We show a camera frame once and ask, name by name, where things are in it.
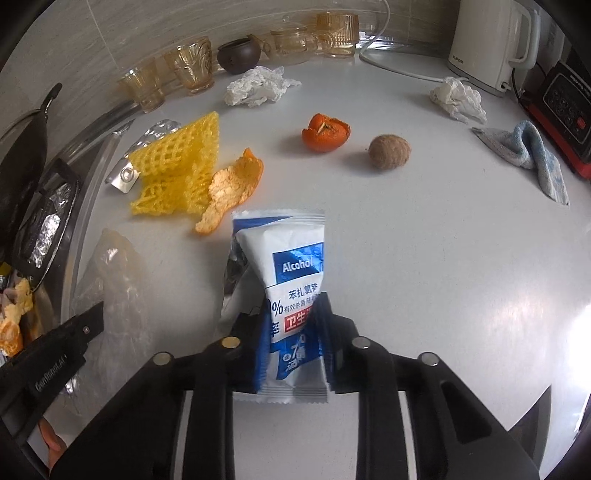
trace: dark brown pot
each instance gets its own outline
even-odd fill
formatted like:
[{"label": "dark brown pot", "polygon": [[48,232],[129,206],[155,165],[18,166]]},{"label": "dark brown pot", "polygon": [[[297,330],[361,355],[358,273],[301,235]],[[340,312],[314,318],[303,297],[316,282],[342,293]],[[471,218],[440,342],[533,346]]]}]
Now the dark brown pot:
[{"label": "dark brown pot", "polygon": [[261,48],[250,38],[239,38],[217,48],[217,61],[227,72],[238,75],[256,67]]}]

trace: white kettle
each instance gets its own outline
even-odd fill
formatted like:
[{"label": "white kettle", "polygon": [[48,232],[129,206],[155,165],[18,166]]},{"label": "white kettle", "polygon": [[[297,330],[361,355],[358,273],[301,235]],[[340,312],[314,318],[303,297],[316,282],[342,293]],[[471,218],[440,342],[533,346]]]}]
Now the white kettle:
[{"label": "white kettle", "polygon": [[[511,88],[513,68],[534,67],[539,43],[540,15],[535,10],[515,0],[462,0],[447,66],[501,96]],[[519,58],[518,50],[524,50]]]}]

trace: red label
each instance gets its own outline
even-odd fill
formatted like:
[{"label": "red label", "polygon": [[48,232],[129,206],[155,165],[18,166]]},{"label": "red label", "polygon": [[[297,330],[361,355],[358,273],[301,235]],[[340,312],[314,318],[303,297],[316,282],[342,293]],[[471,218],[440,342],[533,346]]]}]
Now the red label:
[{"label": "red label", "polygon": [[299,312],[295,312],[292,315],[289,315],[283,319],[285,325],[285,331],[289,332],[294,328],[298,328],[300,325],[306,321],[306,317],[308,316],[308,312],[312,307],[305,308],[304,310],[300,310]]}]

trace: alcohol wipe packet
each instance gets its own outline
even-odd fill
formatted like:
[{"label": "alcohol wipe packet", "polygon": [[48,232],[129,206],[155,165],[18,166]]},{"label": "alcohol wipe packet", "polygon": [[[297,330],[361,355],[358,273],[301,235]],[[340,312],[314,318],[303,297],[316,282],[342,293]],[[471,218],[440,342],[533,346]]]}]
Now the alcohol wipe packet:
[{"label": "alcohol wipe packet", "polygon": [[233,316],[232,296],[242,292],[242,311],[260,296],[268,308],[268,331],[257,353],[256,395],[240,399],[276,403],[322,403],[329,386],[323,344],[314,322],[307,322],[320,294],[324,274],[324,214],[318,211],[262,210],[235,212],[233,238],[225,274],[222,323]]}]

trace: gray marble wall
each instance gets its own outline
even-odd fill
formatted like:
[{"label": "gray marble wall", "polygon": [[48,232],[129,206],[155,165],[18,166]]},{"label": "gray marble wall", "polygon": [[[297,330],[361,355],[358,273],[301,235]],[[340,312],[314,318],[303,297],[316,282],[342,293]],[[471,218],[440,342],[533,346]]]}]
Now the gray marble wall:
[{"label": "gray marble wall", "polygon": [[[389,0],[386,34],[402,43],[449,50],[460,0]],[[183,38],[208,35],[214,48],[263,33],[284,15],[311,22],[314,12],[359,14],[375,32],[385,19],[379,0],[56,0],[26,32],[0,72],[0,132],[64,85],[48,122],[49,157],[94,119],[124,100],[116,80],[143,57]]]}]

